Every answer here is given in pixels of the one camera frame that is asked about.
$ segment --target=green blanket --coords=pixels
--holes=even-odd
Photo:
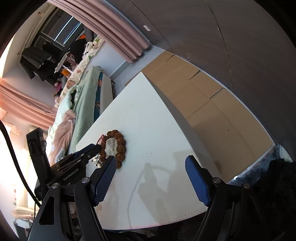
[[[72,110],[76,113],[76,123],[68,154],[76,151],[76,145],[94,123],[94,104],[101,71],[100,66],[94,66],[80,80],[80,88],[78,88],[80,91],[76,93],[74,106],[72,107]]]

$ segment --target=metal screw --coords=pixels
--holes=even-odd
[[[58,186],[59,186],[58,183],[54,183],[54,184],[52,184],[52,188],[53,188],[53,189],[56,189]]]
[[[88,183],[89,182],[89,177],[84,177],[81,181],[82,183]]]
[[[249,188],[251,187],[249,183],[244,183],[243,186],[244,186],[244,188],[246,188],[246,189],[249,189]]]
[[[221,182],[221,179],[218,178],[218,177],[214,177],[214,178],[213,178],[213,182],[218,184],[218,183]]]

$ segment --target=blue gripper pad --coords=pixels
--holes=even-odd
[[[185,160],[185,170],[198,199],[203,202],[205,206],[208,207],[211,202],[208,186],[202,175],[200,174],[199,170],[194,165],[194,161],[196,160],[193,160],[190,158],[190,156],[188,156]]]
[[[103,176],[101,177],[99,183],[96,185],[96,195],[94,197],[94,202],[96,203],[96,205],[102,202],[106,196],[106,193],[116,171],[116,164],[116,158],[113,157],[112,161],[109,163]]]

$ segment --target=pink blanket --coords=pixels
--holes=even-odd
[[[54,135],[50,158],[51,166],[64,158],[72,139],[75,120],[75,112],[73,110],[67,110],[64,120],[58,126]]]

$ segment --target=pink curtain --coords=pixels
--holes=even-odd
[[[57,109],[35,100],[0,79],[0,108],[32,125],[47,130],[54,123]]]
[[[131,63],[148,48],[148,42],[120,16],[100,0],[49,0],[109,43]]]

